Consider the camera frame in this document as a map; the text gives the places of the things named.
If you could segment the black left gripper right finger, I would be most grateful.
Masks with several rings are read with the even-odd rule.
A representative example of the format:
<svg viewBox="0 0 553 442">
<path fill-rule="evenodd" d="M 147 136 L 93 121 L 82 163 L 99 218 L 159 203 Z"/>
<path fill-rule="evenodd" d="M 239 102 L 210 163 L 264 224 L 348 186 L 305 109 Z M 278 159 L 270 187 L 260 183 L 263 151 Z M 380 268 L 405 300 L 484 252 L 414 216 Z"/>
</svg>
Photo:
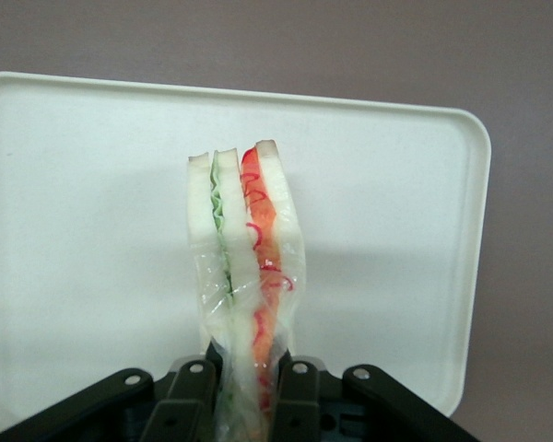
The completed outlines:
<svg viewBox="0 0 553 442">
<path fill-rule="evenodd" d="M 318 442 L 322 440 L 320 377 L 324 362 L 313 356 L 293 356 L 278 362 L 278 382 L 269 441 Z"/>
</svg>

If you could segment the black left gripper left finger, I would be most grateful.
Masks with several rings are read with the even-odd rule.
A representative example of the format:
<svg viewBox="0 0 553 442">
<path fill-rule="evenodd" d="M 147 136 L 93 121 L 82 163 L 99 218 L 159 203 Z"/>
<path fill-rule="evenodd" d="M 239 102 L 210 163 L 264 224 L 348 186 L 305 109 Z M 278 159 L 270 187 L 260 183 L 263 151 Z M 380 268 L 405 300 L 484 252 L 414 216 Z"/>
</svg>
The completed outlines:
<svg viewBox="0 0 553 442">
<path fill-rule="evenodd" d="M 201 355 L 175 360 L 155 383 L 142 441 L 214 441 L 222 357 L 211 343 Z"/>
</svg>

